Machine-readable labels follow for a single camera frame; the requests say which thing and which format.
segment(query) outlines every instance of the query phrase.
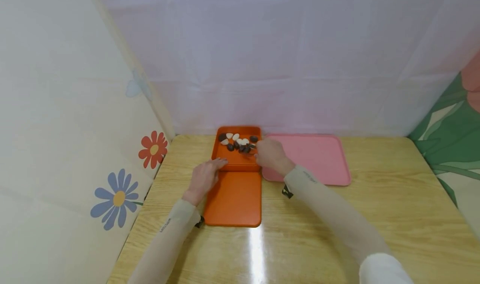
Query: red flower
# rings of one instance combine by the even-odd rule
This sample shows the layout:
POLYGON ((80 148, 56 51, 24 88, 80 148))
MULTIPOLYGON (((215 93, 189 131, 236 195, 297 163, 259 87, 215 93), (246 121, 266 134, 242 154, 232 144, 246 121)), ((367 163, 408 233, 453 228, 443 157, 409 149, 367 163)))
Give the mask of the red flower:
POLYGON ((140 159, 145 159, 143 167, 147 168, 150 161, 150 167, 157 167, 157 163, 162 163, 163 158, 167 154, 167 140, 165 139, 163 132, 160 133, 157 139, 157 131, 152 132, 152 139, 148 136, 142 138, 142 146, 146 149, 138 152, 140 159))
POLYGON ((480 52, 462 70, 462 85, 468 104, 480 113, 480 52))

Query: blue flower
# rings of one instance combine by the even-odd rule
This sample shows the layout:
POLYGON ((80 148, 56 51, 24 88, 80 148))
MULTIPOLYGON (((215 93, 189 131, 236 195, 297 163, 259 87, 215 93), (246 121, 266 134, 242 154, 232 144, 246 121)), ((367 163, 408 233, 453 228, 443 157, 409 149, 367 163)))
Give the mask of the blue flower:
POLYGON ((115 173, 110 173, 110 175, 108 175, 108 183, 110 184, 113 193, 101 187, 95 189, 95 196, 97 198, 107 199, 108 201, 95 205, 91 209, 90 215, 96 218, 102 216, 106 212, 107 214, 102 218, 102 223, 105 223, 105 221, 107 222, 103 227, 105 230, 113 228, 117 215, 119 216, 119 227, 123 227, 125 220, 127 219, 126 208, 131 212, 136 211, 137 205, 128 200, 138 199, 138 193, 132 193, 138 187, 138 182, 135 182, 130 186, 131 179, 132 174, 125 176, 125 169, 122 168, 119 171, 118 177, 115 176, 115 173))
POLYGON ((127 91, 125 95, 129 98, 136 97, 140 92, 143 92, 146 98, 150 101, 152 100, 152 91, 148 87, 147 79, 145 74, 140 76, 136 69, 132 71, 133 79, 127 85, 127 91))

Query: hand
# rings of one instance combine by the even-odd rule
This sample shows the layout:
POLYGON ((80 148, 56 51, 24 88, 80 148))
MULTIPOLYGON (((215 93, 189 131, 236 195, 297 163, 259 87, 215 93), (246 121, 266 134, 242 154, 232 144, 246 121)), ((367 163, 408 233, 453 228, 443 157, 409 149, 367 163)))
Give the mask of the hand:
POLYGON ((264 139, 257 142, 257 164, 261 167, 271 168, 285 177, 295 167, 285 151, 282 143, 273 139, 264 139))
POLYGON ((193 206, 198 206, 203 197, 218 182, 218 170, 227 165, 227 159, 217 158, 203 162, 193 169, 192 180, 182 199, 190 202, 193 206))

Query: flower decal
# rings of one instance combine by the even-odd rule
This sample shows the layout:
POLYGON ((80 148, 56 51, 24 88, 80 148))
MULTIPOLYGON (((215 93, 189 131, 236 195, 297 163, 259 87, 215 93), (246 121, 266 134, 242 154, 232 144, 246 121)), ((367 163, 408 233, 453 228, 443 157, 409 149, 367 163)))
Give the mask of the flower decal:
POLYGON ((157 167, 157 164, 162 163, 163 158, 167 154, 167 144, 163 132, 157 136, 157 131, 153 131, 152 138, 144 136, 142 138, 142 146, 146 149, 138 152, 138 157, 145 159, 143 167, 147 168, 148 162, 150 162, 150 167, 153 169, 157 167))
POLYGON ((468 104, 480 113, 480 52, 462 70, 462 85, 468 104))
POLYGON ((95 205, 91 211, 90 215, 92 217, 100 217, 103 214, 102 223, 105 223, 104 229, 110 230, 115 224, 115 220, 118 219, 119 227, 123 227, 125 220, 127 219, 127 210, 128 208, 131 212, 135 212, 137 205, 135 202, 129 200, 138 199, 138 193, 133 193, 133 191, 138 187, 138 182, 135 182, 130 186, 130 180, 132 179, 132 174, 125 176, 125 169, 121 169, 118 173, 118 176, 115 173, 110 173, 108 175, 108 184, 110 184, 113 193, 109 192, 102 187, 95 189, 95 196, 99 199, 106 199, 106 202, 99 203, 95 205))
POLYGON ((139 95, 140 92, 143 92, 145 97, 151 101, 152 91, 148 87, 145 74, 140 76, 137 72, 137 69, 133 69, 132 74, 133 74, 133 79, 130 80, 130 82, 128 83, 127 91, 125 92, 125 95, 129 98, 133 98, 139 95))

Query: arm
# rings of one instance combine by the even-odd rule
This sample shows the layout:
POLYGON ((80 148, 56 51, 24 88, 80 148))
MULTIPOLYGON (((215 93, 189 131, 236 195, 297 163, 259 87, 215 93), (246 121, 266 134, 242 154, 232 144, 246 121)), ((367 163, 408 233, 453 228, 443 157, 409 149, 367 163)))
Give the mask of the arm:
POLYGON ((193 170, 189 188, 175 203, 130 277, 129 284, 163 284, 173 270, 181 246, 193 226, 200 221, 196 206, 215 183, 217 171, 228 162, 217 158, 200 164, 193 170))
POLYGON ((257 143, 257 163, 284 177, 288 190, 303 201, 347 246, 360 265, 360 283, 413 283, 391 255, 377 230, 341 196, 287 158, 280 142, 257 143))

